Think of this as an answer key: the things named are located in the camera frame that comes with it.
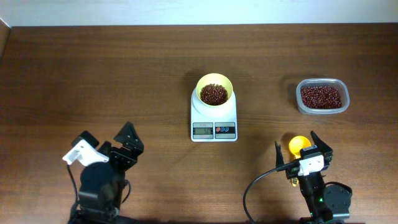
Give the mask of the white digital kitchen scale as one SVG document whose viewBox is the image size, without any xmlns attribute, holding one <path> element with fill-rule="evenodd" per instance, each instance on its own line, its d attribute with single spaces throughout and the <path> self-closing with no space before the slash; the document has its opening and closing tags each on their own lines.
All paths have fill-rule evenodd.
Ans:
<svg viewBox="0 0 398 224">
<path fill-rule="evenodd" d="M 236 96 L 218 106 L 207 106 L 192 92 L 190 138 L 193 142 L 234 142 L 238 139 Z"/>
</svg>

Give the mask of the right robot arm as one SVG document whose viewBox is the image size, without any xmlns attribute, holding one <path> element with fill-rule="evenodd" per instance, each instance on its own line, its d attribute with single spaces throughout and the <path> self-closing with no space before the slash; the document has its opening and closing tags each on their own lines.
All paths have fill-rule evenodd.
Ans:
<svg viewBox="0 0 398 224">
<path fill-rule="evenodd" d="M 284 171 L 288 179 L 298 179 L 310 212 L 310 216 L 301 218 L 300 223 L 344 223 L 350 217 L 353 191 L 339 182 L 324 182 L 321 172 L 329 168 L 333 150 L 314 131 L 310 134 L 314 145 L 301 149 L 300 158 L 287 164 L 280 145 L 275 143 L 276 171 Z"/>
</svg>

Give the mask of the yellow plastic bowl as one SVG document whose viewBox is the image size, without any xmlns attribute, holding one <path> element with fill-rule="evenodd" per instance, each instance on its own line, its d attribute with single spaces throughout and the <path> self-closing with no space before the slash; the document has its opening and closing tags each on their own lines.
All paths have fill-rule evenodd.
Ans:
<svg viewBox="0 0 398 224">
<path fill-rule="evenodd" d="M 205 75 L 205 76 L 203 76 L 203 77 L 201 77 L 199 79 L 199 81 L 198 81 L 198 83 L 196 85 L 196 90 L 195 90 L 196 91 L 196 95 L 199 98 L 199 100 L 202 102 L 202 100 L 200 99 L 201 89 L 205 85 L 212 84 L 212 83 L 222 85 L 223 87 L 226 88 L 226 90 L 228 92 L 228 100 L 227 100 L 227 102 L 228 102 L 229 99 L 232 96 L 232 93 L 233 93 L 233 84 L 231 83 L 229 78 L 227 78 L 226 76 L 224 76 L 222 74 L 219 74 L 219 73 L 209 73 L 209 74 L 207 74 L 207 75 Z"/>
</svg>

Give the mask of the clear plastic container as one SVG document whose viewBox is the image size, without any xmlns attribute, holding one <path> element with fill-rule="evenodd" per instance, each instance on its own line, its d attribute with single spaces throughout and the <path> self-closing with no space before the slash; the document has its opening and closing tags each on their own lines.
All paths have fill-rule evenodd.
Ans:
<svg viewBox="0 0 398 224">
<path fill-rule="evenodd" d="M 296 87 L 298 110 L 303 114 L 338 114 L 348 109 L 347 86 L 335 78 L 311 78 Z"/>
</svg>

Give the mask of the red beans in container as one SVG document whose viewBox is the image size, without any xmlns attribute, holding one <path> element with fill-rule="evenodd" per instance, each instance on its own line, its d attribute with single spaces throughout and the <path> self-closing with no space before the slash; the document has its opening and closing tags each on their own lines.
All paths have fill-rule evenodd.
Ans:
<svg viewBox="0 0 398 224">
<path fill-rule="evenodd" d="M 342 107 L 341 96 L 331 86 L 303 87 L 300 89 L 303 104 L 311 109 L 338 109 Z"/>
</svg>

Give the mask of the red beans in bowl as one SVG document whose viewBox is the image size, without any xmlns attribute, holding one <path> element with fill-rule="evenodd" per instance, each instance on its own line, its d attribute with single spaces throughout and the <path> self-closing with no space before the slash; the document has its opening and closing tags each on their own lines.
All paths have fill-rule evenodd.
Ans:
<svg viewBox="0 0 398 224">
<path fill-rule="evenodd" d="M 212 83 L 201 89 L 200 99 L 210 106 L 218 106 L 227 102 L 228 92 L 222 85 Z"/>
</svg>

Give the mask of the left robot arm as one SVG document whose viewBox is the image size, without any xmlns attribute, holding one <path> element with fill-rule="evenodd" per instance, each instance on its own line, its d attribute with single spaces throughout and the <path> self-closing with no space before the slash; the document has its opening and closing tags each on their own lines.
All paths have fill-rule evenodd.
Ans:
<svg viewBox="0 0 398 224">
<path fill-rule="evenodd" d="M 72 142 L 62 159 L 67 163 L 75 193 L 68 223 L 137 224 L 120 215 L 121 204 L 131 194 L 126 171 L 137 163 L 144 145 L 128 121 L 114 137 L 121 147 L 103 144 L 88 131 Z"/>
</svg>

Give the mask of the yellow measuring scoop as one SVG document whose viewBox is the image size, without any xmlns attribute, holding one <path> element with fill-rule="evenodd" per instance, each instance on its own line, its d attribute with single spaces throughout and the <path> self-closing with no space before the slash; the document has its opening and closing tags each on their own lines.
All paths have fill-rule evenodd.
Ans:
<svg viewBox="0 0 398 224">
<path fill-rule="evenodd" d="M 306 147 L 310 147 L 312 144 L 309 139 L 305 136 L 296 136 L 289 142 L 289 151 L 292 155 L 293 160 L 300 159 L 300 150 Z"/>
</svg>

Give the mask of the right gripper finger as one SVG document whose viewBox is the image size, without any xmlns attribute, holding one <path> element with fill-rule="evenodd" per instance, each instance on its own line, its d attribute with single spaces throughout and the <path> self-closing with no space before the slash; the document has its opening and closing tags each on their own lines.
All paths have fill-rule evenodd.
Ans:
<svg viewBox="0 0 398 224">
<path fill-rule="evenodd" d="M 276 153 L 276 159 L 275 159 L 275 169 L 276 170 L 283 170 L 284 169 L 284 158 L 282 155 L 282 150 L 280 144 L 278 144 L 277 141 L 274 141 L 275 145 L 275 153 Z"/>
<path fill-rule="evenodd" d="M 323 154 L 325 159 L 331 159 L 333 157 L 333 150 L 332 148 L 324 143 L 314 131 L 310 132 L 313 142 L 317 146 L 318 150 Z"/>
</svg>

